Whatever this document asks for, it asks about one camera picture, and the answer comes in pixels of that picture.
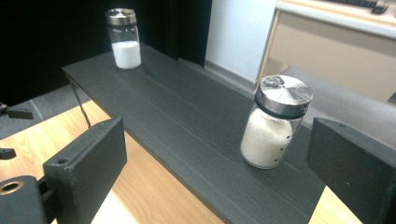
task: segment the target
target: white salt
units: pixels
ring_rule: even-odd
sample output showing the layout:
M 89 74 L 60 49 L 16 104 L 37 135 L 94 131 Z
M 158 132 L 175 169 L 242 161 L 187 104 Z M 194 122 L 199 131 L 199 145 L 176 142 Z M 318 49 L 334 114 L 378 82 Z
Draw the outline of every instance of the white salt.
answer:
M 272 118 L 257 108 L 248 119 L 241 153 L 254 166 L 274 168 L 282 161 L 291 136 L 287 120 Z
M 112 48 L 118 68 L 130 69 L 141 64 L 139 42 L 117 42 L 112 44 Z

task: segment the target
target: black curtain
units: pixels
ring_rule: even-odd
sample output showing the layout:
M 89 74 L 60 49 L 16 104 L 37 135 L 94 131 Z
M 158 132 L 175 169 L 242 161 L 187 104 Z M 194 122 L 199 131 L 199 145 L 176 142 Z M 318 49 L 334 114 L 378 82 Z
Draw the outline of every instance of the black curtain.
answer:
M 132 8 L 143 43 L 205 63 L 212 0 L 0 1 L 0 102 L 66 85 L 62 67 L 111 50 L 105 11 Z

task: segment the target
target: salt shaker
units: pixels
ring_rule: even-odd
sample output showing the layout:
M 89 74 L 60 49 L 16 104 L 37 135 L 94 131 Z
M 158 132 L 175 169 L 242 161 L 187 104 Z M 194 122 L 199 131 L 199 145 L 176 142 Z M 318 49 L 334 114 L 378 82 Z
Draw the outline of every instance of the salt shaker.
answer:
M 242 139 L 243 158 L 262 169 L 278 166 L 312 97 L 309 87 L 297 78 L 264 77 Z
M 114 8 L 106 13 L 107 32 L 118 68 L 131 69 L 141 64 L 136 15 L 132 9 Z

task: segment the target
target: white wall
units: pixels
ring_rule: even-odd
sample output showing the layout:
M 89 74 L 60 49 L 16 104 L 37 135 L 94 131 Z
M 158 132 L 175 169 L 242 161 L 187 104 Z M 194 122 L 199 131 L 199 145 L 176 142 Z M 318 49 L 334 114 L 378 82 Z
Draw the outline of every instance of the white wall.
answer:
M 255 83 L 276 0 L 213 0 L 206 60 Z

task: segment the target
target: jar lid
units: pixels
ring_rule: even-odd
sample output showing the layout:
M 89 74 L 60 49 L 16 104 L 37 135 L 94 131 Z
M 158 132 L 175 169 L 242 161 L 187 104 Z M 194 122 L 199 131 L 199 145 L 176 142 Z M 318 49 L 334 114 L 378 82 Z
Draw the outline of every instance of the jar lid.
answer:
M 136 24 L 136 15 L 133 9 L 113 8 L 106 13 L 106 22 L 111 25 L 131 25 Z
M 280 119 L 298 119 L 305 115 L 312 100 L 311 89 L 295 77 L 264 77 L 256 91 L 256 104 L 267 114 Z

